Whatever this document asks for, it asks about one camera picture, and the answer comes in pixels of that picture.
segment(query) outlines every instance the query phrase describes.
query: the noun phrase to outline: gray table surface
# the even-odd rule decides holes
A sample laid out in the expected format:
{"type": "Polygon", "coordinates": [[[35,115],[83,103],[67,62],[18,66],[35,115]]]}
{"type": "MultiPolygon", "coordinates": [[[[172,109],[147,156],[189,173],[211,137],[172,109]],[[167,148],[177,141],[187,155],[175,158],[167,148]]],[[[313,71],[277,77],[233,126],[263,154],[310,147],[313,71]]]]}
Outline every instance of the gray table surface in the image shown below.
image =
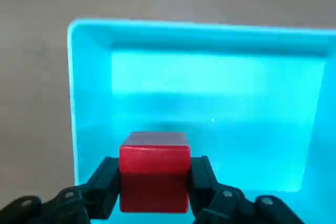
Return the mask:
{"type": "Polygon", "coordinates": [[[74,183],[66,38],[76,17],[335,27],[336,0],[0,0],[0,207],[74,183]]]}

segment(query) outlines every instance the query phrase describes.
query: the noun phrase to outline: red block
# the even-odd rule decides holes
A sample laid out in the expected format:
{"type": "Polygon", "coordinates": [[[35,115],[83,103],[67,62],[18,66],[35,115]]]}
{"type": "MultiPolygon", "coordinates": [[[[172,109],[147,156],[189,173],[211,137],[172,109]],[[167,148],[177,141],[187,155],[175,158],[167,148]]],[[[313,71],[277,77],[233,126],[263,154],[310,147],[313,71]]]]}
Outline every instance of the red block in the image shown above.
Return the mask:
{"type": "Polygon", "coordinates": [[[121,211],[187,212],[190,166],[185,134],[132,133],[119,150],[121,211]]]}

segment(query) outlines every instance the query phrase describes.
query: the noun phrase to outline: robotic arm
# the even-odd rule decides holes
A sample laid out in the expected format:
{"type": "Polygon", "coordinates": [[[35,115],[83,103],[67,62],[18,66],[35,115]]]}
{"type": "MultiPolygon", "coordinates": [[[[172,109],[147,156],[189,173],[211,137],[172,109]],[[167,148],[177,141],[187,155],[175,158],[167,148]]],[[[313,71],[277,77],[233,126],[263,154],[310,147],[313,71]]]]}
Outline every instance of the robotic arm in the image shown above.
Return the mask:
{"type": "MultiPolygon", "coordinates": [[[[251,202],[240,189],[218,183],[206,156],[191,160],[188,193],[194,224],[303,223],[275,196],[251,202]]],[[[14,200],[0,211],[0,223],[89,224],[91,219],[110,217],[119,193],[119,159],[106,157],[87,183],[65,188],[48,202],[36,196],[14,200]]]]}

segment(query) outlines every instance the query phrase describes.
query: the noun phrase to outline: plastic bin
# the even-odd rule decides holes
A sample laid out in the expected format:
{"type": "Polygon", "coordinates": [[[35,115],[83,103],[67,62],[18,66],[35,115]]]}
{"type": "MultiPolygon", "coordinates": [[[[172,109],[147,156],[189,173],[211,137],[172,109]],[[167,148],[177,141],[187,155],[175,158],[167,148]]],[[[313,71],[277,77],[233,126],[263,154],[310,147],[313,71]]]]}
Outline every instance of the plastic bin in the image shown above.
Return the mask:
{"type": "MultiPolygon", "coordinates": [[[[333,30],[77,20],[68,30],[76,185],[133,131],[187,134],[218,180],[336,223],[333,30]]],[[[123,214],[111,223],[192,223],[123,214]]]]}

